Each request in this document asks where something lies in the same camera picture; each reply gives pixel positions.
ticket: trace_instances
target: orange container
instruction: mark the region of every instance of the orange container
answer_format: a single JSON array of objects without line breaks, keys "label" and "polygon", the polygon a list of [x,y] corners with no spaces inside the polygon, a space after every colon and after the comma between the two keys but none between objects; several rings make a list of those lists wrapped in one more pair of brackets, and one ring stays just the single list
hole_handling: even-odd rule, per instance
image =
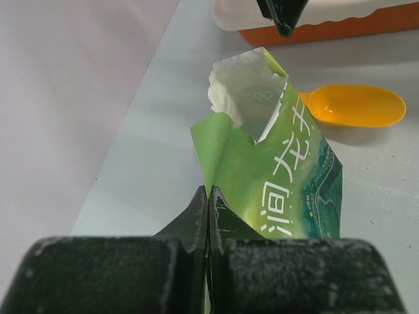
[{"label": "orange container", "polygon": [[[316,11],[313,9],[315,5],[315,0],[309,0],[305,10],[309,10],[308,6],[312,4],[311,11],[313,14]],[[227,26],[226,18],[228,14],[224,14],[221,18],[220,15],[220,6],[214,5],[214,18],[217,24],[221,28],[226,28]],[[301,20],[305,18],[310,20],[310,16],[301,16]],[[255,20],[255,13],[252,13],[252,18]],[[294,30],[292,37],[285,38],[281,37],[278,33],[278,30],[275,26],[265,26],[265,27],[255,27],[248,29],[235,29],[240,32],[242,37],[253,46],[266,46],[270,44],[288,44],[288,43],[303,43],[308,41],[321,41],[326,39],[337,39],[343,37],[354,37],[362,35],[372,35],[378,33],[386,33],[392,31],[403,31],[407,29],[419,28],[419,2],[408,3],[404,5],[392,5],[388,7],[378,8],[373,10],[373,12],[364,17],[348,17],[343,20],[337,21],[325,21],[319,24],[305,24],[297,26]]]}]

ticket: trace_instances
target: plastic box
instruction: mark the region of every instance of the plastic box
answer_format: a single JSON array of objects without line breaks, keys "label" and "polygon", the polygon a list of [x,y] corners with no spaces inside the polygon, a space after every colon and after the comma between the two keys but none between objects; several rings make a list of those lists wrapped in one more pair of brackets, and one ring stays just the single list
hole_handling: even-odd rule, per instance
[{"label": "plastic box", "polygon": [[253,46],[302,43],[419,28],[419,1],[309,0],[290,38],[262,17],[256,0],[213,0],[213,16]]}]

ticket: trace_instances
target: black object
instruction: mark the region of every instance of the black object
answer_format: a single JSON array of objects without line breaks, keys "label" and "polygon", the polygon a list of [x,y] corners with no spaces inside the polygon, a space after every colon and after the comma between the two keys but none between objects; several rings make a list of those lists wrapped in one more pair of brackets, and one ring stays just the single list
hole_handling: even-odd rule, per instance
[{"label": "black object", "polygon": [[308,0],[257,0],[264,18],[273,20],[281,36],[290,37]]},{"label": "black object", "polygon": [[[206,292],[211,300],[209,309]],[[357,240],[264,239],[204,187],[154,237],[57,237],[26,254],[0,313],[405,313]]]}]

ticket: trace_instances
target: green bag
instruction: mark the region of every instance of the green bag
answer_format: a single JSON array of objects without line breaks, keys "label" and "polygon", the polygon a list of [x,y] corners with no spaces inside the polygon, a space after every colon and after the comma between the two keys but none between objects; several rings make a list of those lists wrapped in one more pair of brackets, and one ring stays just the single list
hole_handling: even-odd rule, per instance
[{"label": "green bag", "polygon": [[213,114],[191,128],[206,192],[266,238],[339,237],[342,164],[263,48],[214,64]]}]

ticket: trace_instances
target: orange spoon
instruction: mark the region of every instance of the orange spoon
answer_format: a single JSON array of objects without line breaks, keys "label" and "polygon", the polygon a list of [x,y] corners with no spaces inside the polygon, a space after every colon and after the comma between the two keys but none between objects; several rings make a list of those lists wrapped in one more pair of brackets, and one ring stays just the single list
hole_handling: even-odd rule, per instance
[{"label": "orange spoon", "polygon": [[406,114],[403,99],[379,87],[326,85],[299,95],[314,118],[338,126],[391,126]]}]

